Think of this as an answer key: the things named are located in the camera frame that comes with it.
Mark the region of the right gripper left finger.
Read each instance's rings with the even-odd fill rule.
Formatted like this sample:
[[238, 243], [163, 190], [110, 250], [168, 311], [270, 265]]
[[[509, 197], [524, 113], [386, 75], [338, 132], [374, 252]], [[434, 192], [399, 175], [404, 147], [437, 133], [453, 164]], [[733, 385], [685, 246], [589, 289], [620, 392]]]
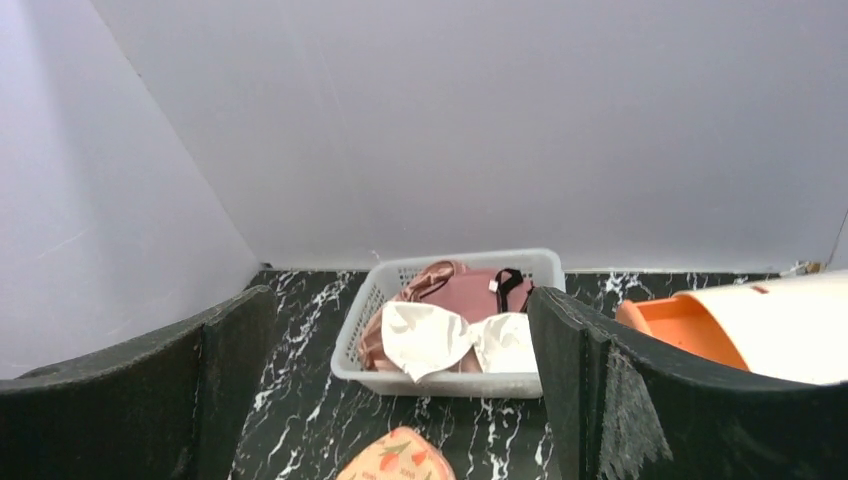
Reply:
[[5, 479], [225, 479], [273, 347], [264, 286], [1, 384]]

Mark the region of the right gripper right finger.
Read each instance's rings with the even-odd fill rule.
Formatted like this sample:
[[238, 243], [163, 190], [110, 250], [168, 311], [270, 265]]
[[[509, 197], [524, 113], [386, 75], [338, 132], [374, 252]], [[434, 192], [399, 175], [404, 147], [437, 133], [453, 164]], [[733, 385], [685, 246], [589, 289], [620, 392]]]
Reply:
[[553, 287], [528, 315], [565, 479], [843, 479], [847, 387], [697, 357]]

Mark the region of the white satin bra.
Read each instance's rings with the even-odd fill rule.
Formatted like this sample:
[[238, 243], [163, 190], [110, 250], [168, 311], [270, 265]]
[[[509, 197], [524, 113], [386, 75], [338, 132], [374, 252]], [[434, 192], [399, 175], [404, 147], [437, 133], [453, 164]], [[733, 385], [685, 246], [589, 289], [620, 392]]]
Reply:
[[423, 303], [387, 303], [382, 309], [385, 357], [418, 383], [442, 371], [536, 374], [529, 318], [508, 312], [470, 323]]

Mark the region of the peach patterned mesh laundry bag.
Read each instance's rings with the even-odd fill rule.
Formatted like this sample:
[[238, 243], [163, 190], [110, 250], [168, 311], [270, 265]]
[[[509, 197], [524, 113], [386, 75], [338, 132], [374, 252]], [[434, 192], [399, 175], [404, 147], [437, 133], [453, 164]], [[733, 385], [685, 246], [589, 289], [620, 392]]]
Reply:
[[397, 427], [359, 452], [337, 480], [456, 480], [439, 449], [416, 430]]

